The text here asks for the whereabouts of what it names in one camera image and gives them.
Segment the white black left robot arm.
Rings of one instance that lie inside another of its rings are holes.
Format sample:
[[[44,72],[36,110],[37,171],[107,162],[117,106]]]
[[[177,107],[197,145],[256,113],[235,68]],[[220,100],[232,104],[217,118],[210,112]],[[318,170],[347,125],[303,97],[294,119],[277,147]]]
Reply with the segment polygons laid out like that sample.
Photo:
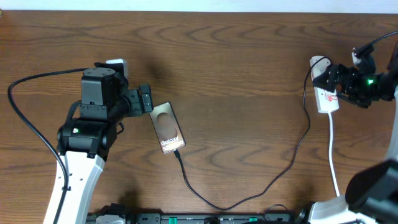
[[[45,223],[84,223],[96,183],[123,118],[150,113],[154,106],[149,85],[128,88],[128,65],[123,59],[96,62],[81,78],[81,101],[57,134],[61,161]]]

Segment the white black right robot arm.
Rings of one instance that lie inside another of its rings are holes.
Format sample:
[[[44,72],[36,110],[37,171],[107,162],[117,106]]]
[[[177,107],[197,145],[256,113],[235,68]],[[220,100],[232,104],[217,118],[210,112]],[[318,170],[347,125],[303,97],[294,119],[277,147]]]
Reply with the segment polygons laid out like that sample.
[[[318,113],[329,120],[327,160],[335,196],[310,204],[297,223],[397,223],[397,47],[378,73],[374,44],[353,48],[350,67],[326,56],[309,60],[305,81],[312,83]],[[371,163],[345,190],[334,162],[342,158]]]

